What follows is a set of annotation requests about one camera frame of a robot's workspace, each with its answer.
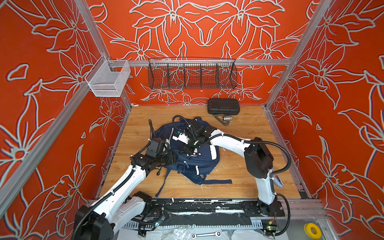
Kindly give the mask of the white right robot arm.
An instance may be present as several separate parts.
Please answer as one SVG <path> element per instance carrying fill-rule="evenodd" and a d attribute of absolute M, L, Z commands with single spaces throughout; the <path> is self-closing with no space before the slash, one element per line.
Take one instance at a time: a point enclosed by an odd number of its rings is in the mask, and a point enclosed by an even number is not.
<path fill-rule="evenodd" d="M 245 159 L 248 172 L 255 177 L 258 188 L 258 206 L 263 216 L 269 216 L 280 210 L 277 193 L 274 189 L 275 175 L 287 171 L 292 158 L 290 153 L 281 145 L 263 141 L 260 138 L 243 139 L 224 133 L 214 127 L 202 127 L 196 120 L 187 124 L 186 130 L 179 130 L 178 137 L 174 140 L 184 143 L 183 150 L 189 155 L 205 145 L 213 145 L 230 150 Z M 274 157 L 268 145 L 280 149 L 287 157 L 286 165 L 279 170 L 274 170 Z"/>

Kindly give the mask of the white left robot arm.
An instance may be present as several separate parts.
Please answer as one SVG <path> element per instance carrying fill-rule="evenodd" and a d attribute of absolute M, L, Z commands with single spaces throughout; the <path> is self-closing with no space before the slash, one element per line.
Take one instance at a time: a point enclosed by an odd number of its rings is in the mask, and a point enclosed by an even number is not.
<path fill-rule="evenodd" d="M 151 211 L 152 197 L 137 192 L 129 195 L 151 171 L 173 165 L 178 157 L 170 144 L 153 138 L 142 149 L 130 157 L 131 164 L 123 176 L 99 200 L 89 207 L 82 206 L 76 213 L 73 240 L 112 240 L 128 221 L 140 222 L 136 216 Z"/>

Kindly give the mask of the navy blue student backpack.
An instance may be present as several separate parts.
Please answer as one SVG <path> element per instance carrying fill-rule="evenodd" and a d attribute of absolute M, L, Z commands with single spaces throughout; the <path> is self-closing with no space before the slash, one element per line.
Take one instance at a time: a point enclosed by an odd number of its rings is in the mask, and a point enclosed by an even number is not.
<path fill-rule="evenodd" d="M 220 161 L 219 147 L 206 144 L 192 149 L 186 143 L 176 139 L 182 133 L 188 136 L 191 135 L 188 126 L 195 128 L 197 131 L 213 128 L 208 122 L 203 121 L 201 117 L 196 117 L 192 120 L 183 119 L 180 122 L 163 125 L 155 131 L 158 138 L 170 144 L 171 150 L 178 157 L 175 164 L 165 166 L 167 169 L 165 178 L 169 176 L 171 171 L 176 171 L 197 185 L 232 184 L 232 180 L 207 179 L 207 175 L 214 170 Z"/>

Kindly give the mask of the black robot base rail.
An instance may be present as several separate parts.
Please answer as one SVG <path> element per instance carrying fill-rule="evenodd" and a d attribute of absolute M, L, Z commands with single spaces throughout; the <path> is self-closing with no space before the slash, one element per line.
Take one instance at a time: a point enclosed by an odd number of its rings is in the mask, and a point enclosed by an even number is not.
<path fill-rule="evenodd" d="M 166 214 L 245 214 L 247 217 L 284 217 L 282 203 L 271 207 L 257 199 L 175 199 L 159 198 L 151 201 L 151 207 L 159 207 Z"/>

